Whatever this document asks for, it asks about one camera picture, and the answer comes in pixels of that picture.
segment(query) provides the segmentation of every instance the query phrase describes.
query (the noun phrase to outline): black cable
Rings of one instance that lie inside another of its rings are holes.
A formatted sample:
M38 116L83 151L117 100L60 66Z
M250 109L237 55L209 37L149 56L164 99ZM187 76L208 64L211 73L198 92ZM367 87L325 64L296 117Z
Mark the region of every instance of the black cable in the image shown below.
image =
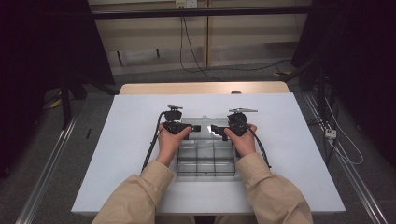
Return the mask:
M328 161L330 159L328 159L328 157L327 157L327 144L326 144L326 136L325 135L323 135L323 147L324 147L324 161L325 161L326 167L328 167Z
M192 55L194 56L195 63L197 63L197 65L198 65L198 62L197 62L197 60L196 60L196 58L195 58L195 55L194 55L194 53L193 53L193 50L192 50L192 46L191 46L191 42L190 42L190 36L189 36L188 30L187 30L187 24L186 24L184 18L183 18L183 20L184 20L184 24L185 24L185 26L186 26L186 28L185 28L185 29L186 29L186 36L187 36L187 38L188 38L188 40L189 40L190 50L191 50ZM276 70L279 72L279 69L278 69L278 67L277 67L278 64L283 63L283 62L289 62L289 61L291 61L291 59L280 60L280 61L277 61L276 63L272 63L272 64L270 64L270 65L266 65L266 66L264 66L264 67L258 67L258 68L202 68L202 67L200 67L200 66L198 65L198 67L199 67L198 70L192 70L192 71L191 71L191 70L188 70L188 69L186 69L186 68L184 67L183 62L182 62L182 60L181 60L181 51L182 51L182 49L183 49L183 20L180 18L180 21L181 21L181 31L180 31L180 33L181 33L181 40L180 40L179 61L180 61L180 65L181 65L181 67L183 68L183 70L186 71L186 72L188 72L188 73L198 73L198 72L203 72L203 71L215 71L215 70L247 71L247 72L249 72L249 71L257 71L257 70L266 69L266 68L269 68L269 67L272 67L272 66L276 66Z
M224 80L221 80L221 79L219 79L219 78L212 77L212 76L208 75L208 74L201 68L201 66L198 64L198 61L197 61L197 59L196 59L196 57L195 57L195 54L194 54L194 51L192 50L192 45L191 45L191 42L190 42L189 31L188 31L188 29L187 29L186 19L185 19L184 17L182 17L182 18L180 18L180 19L183 19L182 22L181 22L181 25L183 25L183 22L184 22L184 28L186 29L186 37L187 37L187 39L189 40L189 45L190 45L191 54L192 54L192 56L193 56L193 58L194 58L194 60L195 60L195 64L198 66L199 70L200 70L205 76L210 77L210 78L213 78L213 79L215 79L216 81L223 82Z
M259 144L260 151L262 152L262 157L265 160L265 163L267 163L268 168L271 168L270 163L268 162L267 154L265 153L264 146L262 145L262 141L260 141L259 137L253 132L253 130L250 129L250 127L241 119L234 117L233 119L237 119L239 122L241 122L247 129L253 134L254 138L256 139L257 143Z
M146 168L146 166L147 166L148 163L149 163L149 158L150 158L150 156L151 156L152 149L154 149L155 143L157 142L157 138L158 138L158 136L160 135L160 133L158 133L158 128L159 128L159 126L160 126L161 117L162 117L164 114L165 114L165 112L163 111L163 112L160 114L160 116L158 117L157 128L155 129L154 136L152 137L152 141L151 141L150 146L149 146L149 149L148 149L148 154L146 155L145 162L143 163L142 172L143 172L143 170Z
M325 161L326 167L329 167L330 159L332 158L332 154L334 153L334 148L335 148L336 140L332 142L332 148L330 149L330 154L327 157L327 160Z

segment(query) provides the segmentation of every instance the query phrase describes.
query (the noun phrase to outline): wire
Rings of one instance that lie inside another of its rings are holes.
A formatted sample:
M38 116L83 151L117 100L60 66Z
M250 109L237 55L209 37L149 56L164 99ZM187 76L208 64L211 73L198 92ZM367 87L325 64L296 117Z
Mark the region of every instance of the wire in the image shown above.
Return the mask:
M333 153L334 153L334 147L332 147L332 148L330 149L330 154L329 154L327 160L325 161L326 167L329 167L330 159L332 158L332 154L333 154Z
M253 134L254 138L256 138L257 143L259 144L260 151L262 152L262 157L265 160L265 163L267 163L268 168L271 168L270 163L268 162L267 154L265 153L264 146L262 145L262 141L260 141L259 137L253 132L253 130L248 127L246 123L244 123L247 126L247 129Z
M148 154L146 155L146 159L145 162L143 163L143 167L142 167L142 172L143 170L146 168L146 166L149 163L149 158L151 157L151 153L152 153L152 149L154 149L155 143L157 142L157 138L160 135L160 132L163 129L160 129L160 131L158 132L158 127L160 126L160 121L161 121L161 117L165 114L165 112L163 111L160 116L158 117L158 121L157 121L157 128L155 129L155 133L154 136L152 137L152 141L150 143L149 149L148 149Z
M334 119L335 125L338 127L338 129L341 131L341 133L349 140L350 143L352 143L353 147L356 148L356 150L358 151L358 153L361 155L361 161L359 162L355 162L355 161L351 161L349 158L347 158L347 154L346 156L342 155L341 152L338 150L338 148L331 142L329 141L330 145L334 148L334 150L347 162L351 163L351 164L362 164L364 161L363 155L361 154L361 151L358 149L358 147L355 145L355 143L347 136L347 134L344 132L344 130L340 127L340 125L338 124L334 113L332 112L332 109L330 108L329 102L327 101L327 99L325 99L327 106L330 109L330 113L332 114L332 118Z
M193 56L193 58L194 58L194 60L195 60L195 64L198 66L199 70L200 70L205 76L210 77L210 78L213 78L213 79L215 79L215 80L217 80L217 81L223 82L224 80L221 80L221 79L219 79L219 78L212 77L212 76L208 75L208 74L201 68L201 66L198 64L197 59L196 59L195 54L194 54L194 51L192 50L192 45L191 45L191 42L190 42L189 31L188 31L188 29L187 29L186 18L181 17L180 19L182 19L182 20L181 20L181 25L182 25L182 26L183 26L183 22L184 22L184 28L186 29L186 37L187 37L187 39L189 40L189 45L190 45L191 54L192 54L192 56ZM183 44L183 33L181 33L181 44ZM180 63L183 64L183 63L181 62L181 48L180 48Z
M324 147L324 161L325 161L325 164L326 164L326 167L327 167L327 160L328 160L328 157L327 157L327 145L326 145L326 137L323 135L323 147Z
M191 42L190 42L190 36L189 36L188 30L187 30L187 23L186 23L184 17L183 17L183 19L180 18L180 21L181 21L181 30L180 30L181 41L180 41L179 60L180 60L180 65L183 68L183 70L188 72L188 73L198 73L198 72L203 72L203 71L216 71L216 70L247 71L247 72L249 72L249 71L263 70L263 69L270 68L270 67L273 67L273 66L276 66L276 70L279 72L279 69L277 67L278 64L283 63L283 62L290 62L291 61L291 59L279 60L276 63L272 63L270 65L266 65L264 67L258 67L258 68L224 68L224 67L223 68L202 68L202 67L199 66L199 64L198 64L198 62L196 60L195 54L194 54L194 52L192 50L192 46L191 46ZM187 36L187 38L189 40L189 44L190 44L190 50L191 50L192 56L194 57L195 63L198 65L198 68L199 68L198 70L192 70L191 71L191 70L186 69L184 67L184 65L183 65L182 60L181 60L181 51L183 49L183 21L184 21L184 24L185 24L186 36Z

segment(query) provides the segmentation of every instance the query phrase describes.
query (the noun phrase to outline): black controller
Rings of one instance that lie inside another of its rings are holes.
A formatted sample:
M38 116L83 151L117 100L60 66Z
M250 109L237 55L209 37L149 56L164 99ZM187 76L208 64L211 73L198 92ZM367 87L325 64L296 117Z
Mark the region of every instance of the black controller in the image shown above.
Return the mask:
M248 131L248 126L247 126L248 119L247 116L242 112L257 112L257 110L243 109L243 108L238 108L230 111L234 113L227 116L229 127L218 127L216 125L210 126L212 132L221 135L223 141L228 140L227 134L225 134L224 132L225 128L229 128L237 136L242 136L244 135L244 133Z
M178 134L187 127L191 127L192 132L198 133L201 131L201 126L199 125L191 125L191 124L175 121L175 120L181 120L181 112L178 110L182 109L183 107L174 106L174 105L169 105L168 107L171 108L171 110L164 112L166 122L163 124L163 127L169 133Z

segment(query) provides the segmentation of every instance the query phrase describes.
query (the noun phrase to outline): transparent tray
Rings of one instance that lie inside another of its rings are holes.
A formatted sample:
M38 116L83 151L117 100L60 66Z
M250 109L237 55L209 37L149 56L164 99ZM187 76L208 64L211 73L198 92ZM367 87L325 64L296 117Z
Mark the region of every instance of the transparent tray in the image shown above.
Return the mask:
M227 119L183 119L182 123L201 125L199 133L190 133L177 153L179 176L234 176L235 163L231 141L222 141L213 134L210 125L228 126Z

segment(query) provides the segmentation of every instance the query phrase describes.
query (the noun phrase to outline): beige sleeve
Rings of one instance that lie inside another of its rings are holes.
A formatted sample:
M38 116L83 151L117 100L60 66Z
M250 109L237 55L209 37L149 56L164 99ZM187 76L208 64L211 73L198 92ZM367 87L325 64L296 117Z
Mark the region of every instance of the beige sleeve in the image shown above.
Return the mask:
M272 174L260 154L245 156L236 168L259 223L313 223L303 194L285 177Z
M151 161L140 176L131 175L114 190L93 223L154 223L155 208L172 179L166 166Z

